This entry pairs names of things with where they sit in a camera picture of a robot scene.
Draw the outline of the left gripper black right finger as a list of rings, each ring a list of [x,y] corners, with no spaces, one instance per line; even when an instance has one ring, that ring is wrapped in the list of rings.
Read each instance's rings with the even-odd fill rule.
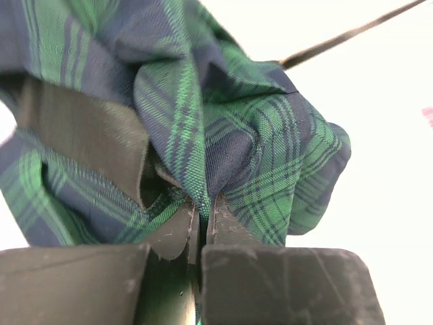
[[[202,249],[203,324],[382,325],[368,267],[338,248],[261,244],[219,196]]]

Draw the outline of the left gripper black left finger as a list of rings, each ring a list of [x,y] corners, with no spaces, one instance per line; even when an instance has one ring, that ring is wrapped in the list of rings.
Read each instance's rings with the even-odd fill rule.
[[[198,211],[190,200],[139,244],[1,254],[2,324],[194,324]]]

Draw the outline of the green navy plaid skirt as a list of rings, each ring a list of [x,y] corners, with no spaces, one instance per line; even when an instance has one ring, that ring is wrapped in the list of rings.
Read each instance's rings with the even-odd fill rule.
[[[1,191],[33,246],[142,241],[223,195],[283,246],[321,220],[350,140],[199,1],[2,1]]]

